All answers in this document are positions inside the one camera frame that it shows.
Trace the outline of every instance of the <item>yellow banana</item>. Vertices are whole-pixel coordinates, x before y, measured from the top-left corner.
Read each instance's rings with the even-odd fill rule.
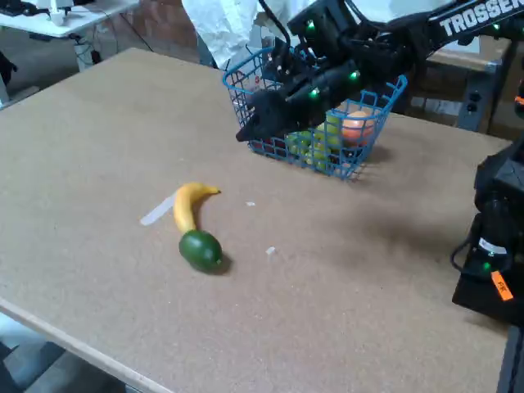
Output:
[[[173,204],[173,216],[180,232],[186,233],[197,229],[192,212],[193,203],[206,195],[219,192],[217,187],[206,186],[202,183],[186,183],[177,190]]]

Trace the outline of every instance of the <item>white cloth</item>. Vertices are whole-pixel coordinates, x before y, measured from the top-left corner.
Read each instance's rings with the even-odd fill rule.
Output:
[[[430,11],[453,0],[354,0],[370,20],[389,21],[416,12]],[[283,25],[314,0],[266,0]],[[263,9],[257,0],[182,0],[189,19],[206,43],[219,68],[250,41],[254,20]],[[274,26],[268,26],[279,35]]]

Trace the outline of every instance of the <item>gray floor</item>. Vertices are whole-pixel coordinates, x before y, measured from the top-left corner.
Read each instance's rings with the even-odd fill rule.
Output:
[[[128,47],[146,49],[129,29],[117,30],[119,50]],[[93,31],[87,35],[93,39]],[[178,47],[168,42],[147,40],[155,52],[177,57],[186,61],[198,61],[196,49]],[[97,30],[94,47],[108,58],[115,54],[116,41],[112,29]],[[42,42],[29,39],[26,32],[3,29],[0,31],[0,50],[19,70],[7,86],[10,94],[31,86],[47,88],[78,70],[73,41],[52,40]],[[7,368],[16,372],[17,368],[38,351],[41,346],[20,346],[5,360]],[[108,380],[107,375],[85,363],[80,358],[66,353],[62,355],[28,390],[28,393],[116,393],[119,387]]]
[[[108,58],[116,53],[118,39],[119,52],[129,47],[147,47],[130,30],[120,26],[116,30],[101,28],[93,40],[93,30],[88,31],[86,38],[93,41],[94,47]],[[185,61],[198,61],[196,49],[180,47],[175,44],[148,39],[148,43],[157,53],[180,58]],[[78,72],[74,41],[70,39],[53,39],[49,42],[30,39],[24,31],[3,29],[0,31],[0,50],[18,66],[8,85],[9,93],[16,93],[24,88],[38,86],[46,88]]]

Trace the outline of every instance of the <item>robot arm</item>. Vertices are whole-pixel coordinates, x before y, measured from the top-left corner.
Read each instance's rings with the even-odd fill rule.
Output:
[[[265,1],[259,2],[282,27]],[[273,51],[266,65],[281,86],[252,96],[253,115],[237,140],[316,127],[326,111],[352,93],[408,72],[447,43],[478,34],[521,34],[524,23],[514,16],[523,11],[524,0],[458,1],[384,24],[367,20],[351,0],[317,0],[288,23],[300,39],[293,52],[281,28],[287,43]]]

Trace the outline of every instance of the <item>basket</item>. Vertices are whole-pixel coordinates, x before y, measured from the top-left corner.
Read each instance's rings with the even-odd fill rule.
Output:
[[[243,127],[251,117],[248,97],[260,89],[276,89],[279,84],[264,70],[273,49],[264,48],[226,71],[228,88],[238,123]],[[252,151],[276,160],[308,167],[317,172],[349,178],[368,157],[387,116],[407,86],[401,75],[380,91],[361,90],[326,114],[326,121],[316,129],[288,134],[285,138],[249,141]]]

